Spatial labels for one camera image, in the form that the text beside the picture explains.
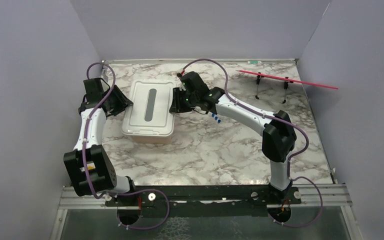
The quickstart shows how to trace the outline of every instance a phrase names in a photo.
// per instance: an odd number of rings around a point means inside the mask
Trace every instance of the container lid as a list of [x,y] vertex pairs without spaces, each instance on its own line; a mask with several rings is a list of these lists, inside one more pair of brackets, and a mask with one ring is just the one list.
[[129,136],[168,137],[173,133],[175,116],[169,113],[175,80],[135,80],[121,131]]

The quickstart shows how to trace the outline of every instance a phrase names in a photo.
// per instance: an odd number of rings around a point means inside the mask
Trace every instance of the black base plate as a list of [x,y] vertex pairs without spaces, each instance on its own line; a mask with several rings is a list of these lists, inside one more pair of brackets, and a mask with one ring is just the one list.
[[[300,199],[294,197],[294,192],[298,191],[297,187],[291,187],[283,199],[278,199],[268,185],[136,186],[135,190],[145,189],[160,190],[168,197],[170,218],[267,217],[267,205],[281,205],[286,199],[290,199],[290,204],[301,203]],[[156,195],[154,201],[149,200],[150,193]],[[166,200],[158,192],[143,192],[135,197],[134,202],[128,204],[121,201],[121,198],[119,197],[118,201],[107,201],[105,205],[107,207],[140,206],[140,215],[143,218],[162,218],[166,215]],[[137,210],[119,209],[120,214],[125,215],[132,214],[132,211],[137,213]]]

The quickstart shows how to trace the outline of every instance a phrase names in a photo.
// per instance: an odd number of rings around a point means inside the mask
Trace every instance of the red stick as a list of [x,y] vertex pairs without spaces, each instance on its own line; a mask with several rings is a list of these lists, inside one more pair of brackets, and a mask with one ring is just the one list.
[[307,82],[307,81],[294,80],[294,79],[290,79],[290,78],[283,78],[280,76],[267,75],[267,74],[262,74],[262,73],[258,73],[258,72],[253,72],[253,71],[245,71],[245,70],[236,70],[236,71],[244,73],[244,74],[258,75],[258,76],[262,76],[262,77],[269,78],[269,79],[282,80],[285,82],[307,84],[307,85],[312,85],[312,86],[322,87],[322,88],[328,88],[328,89],[336,89],[336,90],[338,89],[336,86],[329,86],[329,85],[323,85],[323,84],[312,83],[312,82]]

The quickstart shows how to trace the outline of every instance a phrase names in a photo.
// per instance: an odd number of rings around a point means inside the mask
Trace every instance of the black bracket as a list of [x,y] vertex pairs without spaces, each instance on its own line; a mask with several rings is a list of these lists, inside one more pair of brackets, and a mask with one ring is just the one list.
[[[297,187],[290,187],[284,198],[273,195],[269,185],[203,185],[203,186],[136,186],[136,190],[156,189],[169,199],[169,217],[267,217],[267,205],[300,204],[294,197]],[[155,194],[154,200],[149,194]],[[107,201],[107,207],[140,207],[143,218],[161,218],[167,212],[165,198],[158,192],[143,192],[135,196],[131,205],[120,200],[122,196]],[[118,210],[120,215],[139,214],[136,210]]]
[[[94,108],[108,93],[109,89],[104,91],[102,81],[104,81],[104,79],[100,77],[83,81],[84,89],[86,90],[85,99],[87,101],[81,103],[78,108],[79,114],[86,109]],[[109,117],[118,115],[131,105],[133,105],[133,102],[122,93],[117,85],[115,85],[109,97],[100,107],[104,110],[106,116]]]
[[188,72],[180,77],[184,90],[179,87],[173,88],[173,101],[170,113],[186,113],[193,111],[196,107],[206,112],[216,112],[216,104],[225,91],[219,87],[209,89],[200,75],[194,71]]
[[[274,115],[276,118],[291,122],[289,115],[280,110]],[[297,134],[294,128],[280,121],[272,120],[264,125],[262,132],[262,152],[275,163],[284,163],[290,151],[294,149]]]
[[[113,189],[117,185],[117,175],[110,158],[102,145],[93,145],[86,149],[87,163],[94,163],[89,169],[90,179],[96,192]],[[64,154],[64,165],[71,184],[78,196],[92,195],[83,167],[82,151],[74,150]]]

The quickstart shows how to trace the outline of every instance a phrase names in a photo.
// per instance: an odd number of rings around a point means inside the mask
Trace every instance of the black stand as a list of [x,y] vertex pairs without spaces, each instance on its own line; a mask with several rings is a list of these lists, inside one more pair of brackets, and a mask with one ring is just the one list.
[[[257,79],[256,79],[256,83],[257,83],[257,92],[255,93],[255,98],[256,99],[260,99],[259,97],[258,97],[258,88],[259,88],[259,85],[260,85],[260,81],[261,81],[261,79],[262,78],[264,78],[264,76],[260,76],[260,75],[257,75]],[[276,103],[281,103],[281,104],[285,104],[286,103],[286,96],[287,96],[287,90],[288,90],[288,87],[289,87],[289,83],[294,83],[293,81],[289,81],[289,82],[287,82],[287,81],[285,81],[284,83],[283,83],[283,89],[285,90],[285,92],[284,92],[284,96],[283,96],[283,101],[282,102],[278,102],[278,101],[273,101],[273,100],[269,100],[269,99],[263,99],[263,100],[267,100],[267,101],[272,101],[272,102],[276,102]]]

